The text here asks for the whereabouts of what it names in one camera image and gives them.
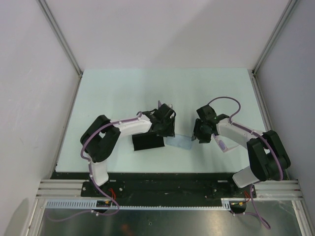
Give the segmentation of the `pink purple sunglasses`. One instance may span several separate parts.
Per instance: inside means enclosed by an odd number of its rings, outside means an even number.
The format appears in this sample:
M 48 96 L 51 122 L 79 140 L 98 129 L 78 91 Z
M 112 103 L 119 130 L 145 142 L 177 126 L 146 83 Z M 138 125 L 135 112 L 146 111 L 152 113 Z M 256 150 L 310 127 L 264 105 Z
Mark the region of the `pink purple sunglasses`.
M 215 134 L 212 135 L 212 137 L 214 138 L 214 140 L 216 141 L 217 145 L 219 146 L 219 148 L 221 149 L 221 151 L 223 153 L 231 151 L 233 149 L 235 149 L 236 147 L 238 147 L 239 145 L 233 146 L 233 147 L 228 147 L 223 140 L 221 140 L 218 136 L 216 136 Z

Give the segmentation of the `light blue cleaning cloth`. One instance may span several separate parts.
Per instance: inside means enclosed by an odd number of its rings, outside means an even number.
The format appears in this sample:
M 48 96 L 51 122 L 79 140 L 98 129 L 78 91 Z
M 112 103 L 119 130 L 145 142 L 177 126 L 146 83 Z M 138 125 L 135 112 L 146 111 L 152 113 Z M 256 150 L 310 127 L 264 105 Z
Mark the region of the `light blue cleaning cloth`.
M 192 140 L 189 136 L 176 135 L 175 137 L 167 137 L 165 143 L 169 146 L 191 150 Z

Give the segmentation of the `black glasses case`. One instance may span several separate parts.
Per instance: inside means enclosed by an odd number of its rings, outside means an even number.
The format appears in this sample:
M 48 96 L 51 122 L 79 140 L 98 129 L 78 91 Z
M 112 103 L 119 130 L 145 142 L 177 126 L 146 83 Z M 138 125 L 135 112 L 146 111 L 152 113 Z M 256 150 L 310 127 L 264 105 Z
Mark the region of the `black glasses case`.
M 164 147 L 164 139 L 158 136 L 156 132 L 147 132 L 132 135 L 134 151 L 148 150 Z

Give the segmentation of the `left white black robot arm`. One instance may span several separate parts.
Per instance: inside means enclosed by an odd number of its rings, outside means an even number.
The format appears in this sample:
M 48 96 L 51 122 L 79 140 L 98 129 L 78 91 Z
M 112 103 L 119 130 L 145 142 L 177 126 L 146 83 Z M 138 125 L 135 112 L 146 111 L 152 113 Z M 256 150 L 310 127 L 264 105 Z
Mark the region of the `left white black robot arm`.
M 164 138 L 175 137 L 176 112 L 172 105 L 158 103 L 150 111 L 139 111 L 134 118 L 111 120 L 98 116 L 80 138 L 82 159 L 88 161 L 91 190 L 104 196 L 109 190 L 107 159 L 120 138 L 131 136 L 135 151 L 160 148 Z

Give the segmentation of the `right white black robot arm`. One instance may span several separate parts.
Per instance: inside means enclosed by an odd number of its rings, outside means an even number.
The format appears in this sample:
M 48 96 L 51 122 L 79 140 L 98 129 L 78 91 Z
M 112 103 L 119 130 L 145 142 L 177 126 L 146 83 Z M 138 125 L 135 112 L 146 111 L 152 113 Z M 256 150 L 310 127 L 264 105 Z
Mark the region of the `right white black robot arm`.
M 192 140 L 207 144 L 212 137 L 223 136 L 248 152 L 249 166 L 236 172 L 232 182 L 227 185 L 227 192 L 232 197 L 239 197 L 245 187 L 267 180 L 282 181 L 284 171 L 291 161 L 282 141 L 274 130 L 258 132 L 244 125 L 233 122 L 226 114 L 217 115 L 215 110 L 205 105 L 196 110 L 199 118 L 195 120 Z

